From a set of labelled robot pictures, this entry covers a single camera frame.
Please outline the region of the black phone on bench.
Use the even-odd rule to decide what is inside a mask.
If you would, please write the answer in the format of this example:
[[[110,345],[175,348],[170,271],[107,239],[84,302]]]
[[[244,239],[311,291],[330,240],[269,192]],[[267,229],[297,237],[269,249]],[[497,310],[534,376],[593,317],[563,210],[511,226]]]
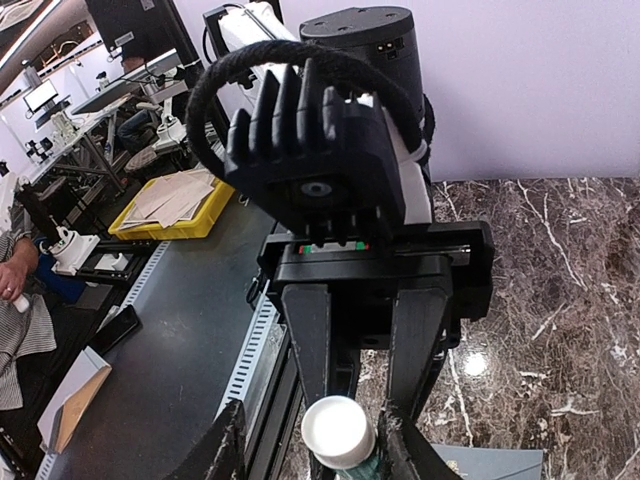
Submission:
[[[133,305],[126,306],[93,336],[89,346],[104,355],[127,336],[141,328],[141,321]]]

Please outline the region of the yellow plastic tray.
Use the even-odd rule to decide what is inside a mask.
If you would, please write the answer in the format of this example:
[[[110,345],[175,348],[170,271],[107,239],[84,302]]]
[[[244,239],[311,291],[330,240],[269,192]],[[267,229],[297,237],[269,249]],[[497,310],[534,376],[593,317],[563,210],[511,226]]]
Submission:
[[[108,232],[123,241],[205,238],[233,194],[204,168],[160,176],[144,185]]]

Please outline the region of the grey blue envelope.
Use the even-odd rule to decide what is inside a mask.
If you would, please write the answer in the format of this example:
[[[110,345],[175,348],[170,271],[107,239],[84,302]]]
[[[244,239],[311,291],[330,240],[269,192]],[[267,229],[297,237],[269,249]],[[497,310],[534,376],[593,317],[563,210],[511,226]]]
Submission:
[[[542,450],[488,449],[433,444],[441,459],[459,477],[472,479],[540,480]]]

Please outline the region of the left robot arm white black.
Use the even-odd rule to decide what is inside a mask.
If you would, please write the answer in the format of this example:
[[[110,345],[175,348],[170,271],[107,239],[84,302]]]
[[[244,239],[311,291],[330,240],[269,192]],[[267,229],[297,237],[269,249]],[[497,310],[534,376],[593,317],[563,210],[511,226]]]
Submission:
[[[495,247],[483,221],[436,220],[406,92],[346,52],[259,41],[202,74],[187,136],[279,224],[258,262],[305,401],[353,396],[356,353],[381,348],[387,400],[417,418],[461,321],[488,313]]]

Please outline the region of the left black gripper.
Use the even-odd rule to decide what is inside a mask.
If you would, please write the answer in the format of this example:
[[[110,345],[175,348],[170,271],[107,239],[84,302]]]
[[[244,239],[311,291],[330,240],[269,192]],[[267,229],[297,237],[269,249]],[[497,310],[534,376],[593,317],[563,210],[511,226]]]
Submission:
[[[286,320],[306,404],[327,395],[332,339],[384,348],[391,333],[387,399],[416,420],[441,325],[455,348],[462,320],[488,313],[494,255],[485,221],[410,225],[388,245],[267,236],[258,264]]]

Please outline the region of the black curved front rail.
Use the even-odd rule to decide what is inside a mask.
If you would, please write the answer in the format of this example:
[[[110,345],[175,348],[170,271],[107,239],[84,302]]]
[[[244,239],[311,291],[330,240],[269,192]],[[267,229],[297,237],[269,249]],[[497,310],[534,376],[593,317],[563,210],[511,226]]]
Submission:
[[[260,404],[254,429],[247,437],[247,479],[279,478],[302,398],[290,341],[285,339]]]

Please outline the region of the seated person striped shirt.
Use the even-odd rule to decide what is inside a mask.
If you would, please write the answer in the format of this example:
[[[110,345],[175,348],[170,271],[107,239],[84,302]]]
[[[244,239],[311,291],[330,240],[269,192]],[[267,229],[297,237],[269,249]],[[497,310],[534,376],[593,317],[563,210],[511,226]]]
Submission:
[[[24,398],[19,368],[24,358],[56,349],[49,311],[39,295],[24,293],[26,280],[39,262],[39,251],[30,232],[12,230],[10,208],[18,177],[1,164],[1,414],[7,418],[1,426],[9,431],[1,438],[11,440],[5,452],[20,479],[33,479],[42,460],[40,441],[36,438],[37,415],[19,413]]]

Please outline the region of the white cardboard box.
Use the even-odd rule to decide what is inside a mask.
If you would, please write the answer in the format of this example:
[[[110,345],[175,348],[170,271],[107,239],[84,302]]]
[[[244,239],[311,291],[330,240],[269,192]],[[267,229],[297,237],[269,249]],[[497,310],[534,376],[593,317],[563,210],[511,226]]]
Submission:
[[[66,449],[111,371],[111,365],[89,346],[78,355],[37,422],[45,453]]]

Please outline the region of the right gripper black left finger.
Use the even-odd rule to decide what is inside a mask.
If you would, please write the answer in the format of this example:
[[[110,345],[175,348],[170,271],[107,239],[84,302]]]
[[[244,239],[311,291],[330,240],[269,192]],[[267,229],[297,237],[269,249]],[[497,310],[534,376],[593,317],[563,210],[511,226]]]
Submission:
[[[231,400],[182,463],[165,479],[245,479],[246,418],[243,402]]]

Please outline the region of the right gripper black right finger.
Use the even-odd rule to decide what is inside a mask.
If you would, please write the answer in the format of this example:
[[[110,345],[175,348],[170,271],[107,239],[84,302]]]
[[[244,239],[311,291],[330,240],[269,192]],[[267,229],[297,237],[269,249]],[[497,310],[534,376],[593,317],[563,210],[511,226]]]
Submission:
[[[459,480],[415,423],[387,401],[378,419],[382,479]]]

